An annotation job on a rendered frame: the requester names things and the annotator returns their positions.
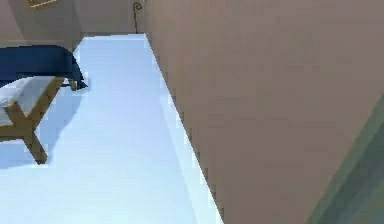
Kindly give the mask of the thin brown curled floor lamp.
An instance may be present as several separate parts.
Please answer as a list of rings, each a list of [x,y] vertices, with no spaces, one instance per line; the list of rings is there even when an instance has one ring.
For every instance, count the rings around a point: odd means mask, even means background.
[[[136,1],[132,5],[133,7],[133,17],[134,17],[134,27],[135,27],[135,33],[138,34],[138,20],[137,20],[137,12],[143,9],[142,4],[139,1]]]

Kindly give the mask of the wooden bench with grey seat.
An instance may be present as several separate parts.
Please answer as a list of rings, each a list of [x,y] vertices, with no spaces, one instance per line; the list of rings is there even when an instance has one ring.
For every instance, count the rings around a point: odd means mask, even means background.
[[[54,76],[22,78],[0,88],[0,142],[22,140],[40,165],[48,155],[35,130],[64,79]]]

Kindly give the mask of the green room door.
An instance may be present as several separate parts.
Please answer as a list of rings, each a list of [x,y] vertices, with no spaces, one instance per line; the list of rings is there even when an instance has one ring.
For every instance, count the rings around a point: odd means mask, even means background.
[[[355,138],[306,224],[352,224],[384,168],[384,94]]]

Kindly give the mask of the gold framed wall picture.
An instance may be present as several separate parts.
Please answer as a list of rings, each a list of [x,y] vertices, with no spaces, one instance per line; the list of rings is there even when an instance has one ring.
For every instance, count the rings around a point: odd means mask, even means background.
[[[38,8],[42,6],[46,6],[49,4],[53,4],[57,2],[57,0],[27,0],[27,3],[30,8]]]

